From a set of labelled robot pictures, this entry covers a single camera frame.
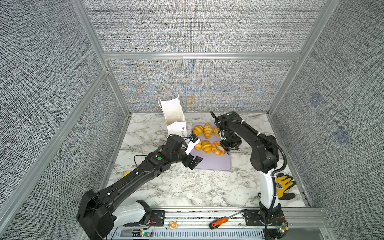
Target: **striped bread roll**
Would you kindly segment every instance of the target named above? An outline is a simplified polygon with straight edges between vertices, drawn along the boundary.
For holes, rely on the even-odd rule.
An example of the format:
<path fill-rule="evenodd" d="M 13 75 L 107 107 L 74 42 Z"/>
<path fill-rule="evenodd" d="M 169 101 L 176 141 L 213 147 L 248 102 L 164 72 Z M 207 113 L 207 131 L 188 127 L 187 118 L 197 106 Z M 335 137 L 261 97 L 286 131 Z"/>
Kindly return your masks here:
<path fill-rule="evenodd" d="M 210 138 L 212 136 L 212 133 L 214 130 L 212 129 L 211 125 L 209 123 L 206 123 L 204 126 L 204 136 L 206 139 Z"/>
<path fill-rule="evenodd" d="M 202 142 L 202 144 L 201 144 L 201 149 L 202 149 L 204 152 L 206 152 L 206 153 L 210 153 L 210 152 L 212 152 L 212 145 L 211 145 L 210 142 L 208 142 L 208 141 L 204 141 L 204 142 Z"/>
<path fill-rule="evenodd" d="M 225 154 L 225 151 L 218 150 L 218 149 L 217 149 L 217 146 L 221 146 L 221 145 L 220 145 L 220 141 L 216 141 L 216 142 L 214 142 L 214 143 L 212 144 L 212 152 L 213 152 L 214 154 L 217 154 L 217 155 L 223 155 L 223 154 Z"/>
<path fill-rule="evenodd" d="M 203 133 L 203 126 L 200 126 L 200 125 L 197 125 L 194 129 L 193 129 L 193 134 L 195 135 L 200 135 Z"/>
<path fill-rule="evenodd" d="M 200 142 L 198 144 L 195 145 L 195 149 L 200 151 L 201 149 L 201 139 L 200 139 Z"/>
<path fill-rule="evenodd" d="M 214 127 L 214 134 L 215 134 L 216 137 L 220 137 L 218 132 L 219 132 L 218 127 Z"/>

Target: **paper bag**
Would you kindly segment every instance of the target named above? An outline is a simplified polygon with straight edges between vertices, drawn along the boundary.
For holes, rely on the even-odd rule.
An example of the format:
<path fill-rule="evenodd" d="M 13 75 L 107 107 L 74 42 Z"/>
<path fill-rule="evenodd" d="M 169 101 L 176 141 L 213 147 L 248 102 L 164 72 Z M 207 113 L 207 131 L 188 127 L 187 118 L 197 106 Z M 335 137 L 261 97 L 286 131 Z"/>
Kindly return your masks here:
<path fill-rule="evenodd" d="M 177 94 L 177 98 L 168 101 L 162 101 L 160 97 L 157 97 L 157 103 L 166 118 L 168 135 L 176 134 L 187 137 L 187 125 L 185 123 L 183 109 L 180 105 L 179 94 Z"/>

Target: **marble table top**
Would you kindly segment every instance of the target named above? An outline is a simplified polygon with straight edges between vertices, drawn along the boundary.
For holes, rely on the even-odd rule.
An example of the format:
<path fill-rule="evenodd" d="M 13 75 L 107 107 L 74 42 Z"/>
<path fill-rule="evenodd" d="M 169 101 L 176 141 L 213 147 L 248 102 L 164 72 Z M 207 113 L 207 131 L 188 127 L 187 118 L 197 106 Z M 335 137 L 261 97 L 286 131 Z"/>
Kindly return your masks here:
<path fill-rule="evenodd" d="M 253 128 L 274 134 L 266 114 L 239 113 Z M 209 113 L 185 113 L 187 130 L 192 132 L 194 122 L 212 122 Z M 108 185 L 121 179 L 135 168 L 133 156 L 148 154 L 164 145 L 167 128 L 162 113 L 134 113 L 128 125 L 121 149 L 113 167 Z M 258 207 L 260 198 L 259 179 L 250 163 L 251 148 L 243 141 L 240 152 L 232 152 L 232 169 L 228 172 L 212 170 L 190 170 L 182 163 L 176 163 L 157 178 L 144 184 L 121 205 L 144 200 L 151 207 Z M 139 164 L 144 157 L 136 157 Z M 288 166 L 283 171 L 291 174 Z M 296 194 L 291 200 L 280 200 L 282 207 L 305 207 L 297 186 L 289 192 Z"/>

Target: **work glove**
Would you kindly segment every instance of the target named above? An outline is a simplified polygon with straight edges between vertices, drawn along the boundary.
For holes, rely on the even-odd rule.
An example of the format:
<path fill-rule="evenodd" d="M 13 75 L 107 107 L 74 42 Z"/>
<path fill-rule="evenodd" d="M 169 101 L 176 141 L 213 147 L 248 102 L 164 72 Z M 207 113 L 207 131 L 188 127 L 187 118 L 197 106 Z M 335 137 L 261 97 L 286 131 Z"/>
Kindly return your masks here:
<path fill-rule="evenodd" d="M 288 174 L 285 174 L 280 172 L 276 176 L 276 192 L 277 197 L 281 200 L 291 200 L 295 198 L 294 193 L 285 193 L 286 190 L 292 188 L 296 185 L 296 181 L 293 181 L 293 177 L 289 176 Z"/>

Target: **robotic arm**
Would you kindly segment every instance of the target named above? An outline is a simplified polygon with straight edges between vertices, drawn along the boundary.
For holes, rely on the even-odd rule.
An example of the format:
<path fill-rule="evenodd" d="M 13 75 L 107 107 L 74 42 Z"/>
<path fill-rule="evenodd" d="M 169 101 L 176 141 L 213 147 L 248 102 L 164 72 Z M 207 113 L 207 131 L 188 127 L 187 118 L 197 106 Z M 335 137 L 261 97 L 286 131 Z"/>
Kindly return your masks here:
<path fill-rule="evenodd" d="M 239 150 L 242 140 L 238 135 L 249 143 L 252 148 L 251 164 L 258 171 L 261 187 L 259 216 L 265 225 L 265 235 L 267 236 L 268 223 L 276 221 L 278 217 L 284 217 L 279 199 L 277 198 L 275 174 L 285 168 L 286 156 L 281 147 L 277 145 L 274 136 L 266 136 L 256 131 L 244 122 L 236 112 L 216 117 L 211 111 L 211 115 L 215 119 L 215 125 L 219 128 L 219 135 L 223 139 L 220 144 L 227 153 L 230 150 Z M 279 161 L 278 150 L 281 151 L 284 160 L 283 166 L 280 169 L 276 169 L 277 162 Z M 285 235 L 286 231 L 285 229 L 283 230 L 281 233 Z"/>
<path fill-rule="evenodd" d="M 124 212 L 114 214 L 116 208 L 144 183 L 168 170 L 173 163 L 182 162 L 185 167 L 194 169 L 203 159 L 189 153 L 199 142 L 192 134 L 188 139 L 178 135 L 170 135 L 164 146 L 145 157 L 137 168 L 128 175 L 98 191 L 86 192 L 80 203 L 77 221 L 90 240 L 103 239 L 114 226 L 128 222 L 139 222 L 145 225 L 151 215 L 151 208 L 142 200 L 128 206 Z"/>

